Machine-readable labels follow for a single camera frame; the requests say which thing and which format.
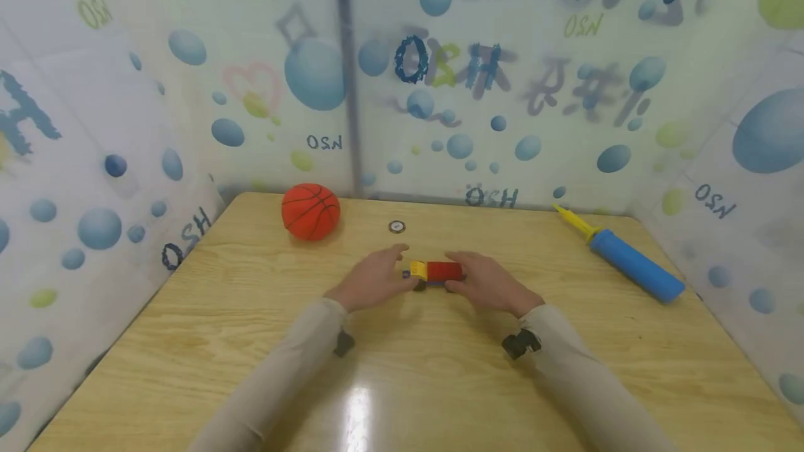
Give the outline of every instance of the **orange basketball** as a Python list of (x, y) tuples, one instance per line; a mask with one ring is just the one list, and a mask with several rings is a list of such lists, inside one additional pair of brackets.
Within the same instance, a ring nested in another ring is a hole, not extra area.
[(341, 217), (341, 204), (330, 189), (317, 183), (293, 186), (282, 198), (282, 221), (298, 239), (318, 241), (328, 235)]

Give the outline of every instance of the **sleeve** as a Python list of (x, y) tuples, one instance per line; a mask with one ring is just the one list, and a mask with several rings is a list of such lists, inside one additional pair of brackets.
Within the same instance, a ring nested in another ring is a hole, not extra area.
[(309, 305), (279, 345), (229, 395), (187, 451), (260, 450), (285, 403), (332, 356), (347, 315), (334, 300), (318, 299)]
[(676, 449), (649, 413), (603, 363), (554, 306), (533, 308), (519, 323), (539, 337), (530, 354), (560, 400), (601, 452), (672, 452)]

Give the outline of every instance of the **wood grain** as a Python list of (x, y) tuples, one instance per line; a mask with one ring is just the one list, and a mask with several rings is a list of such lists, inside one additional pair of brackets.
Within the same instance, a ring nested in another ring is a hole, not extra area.
[[(297, 313), (395, 242), (497, 258), (557, 305), (681, 451), (800, 451), (804, 435), (692, 290), (662, 306), (554, 213), (343, 199), (335, 234), (291, 239), (281, 197), (234, 200), (31, 448), (184, 451)], [(588, 216), (672, 269), (638, 221)], [(392, 234), (391, 220), (407, 230)], [(293, 400), (266, 451), (592, 451), (499, 342), (513, 319), (442, 289), (350, 318), (357, 346)]]

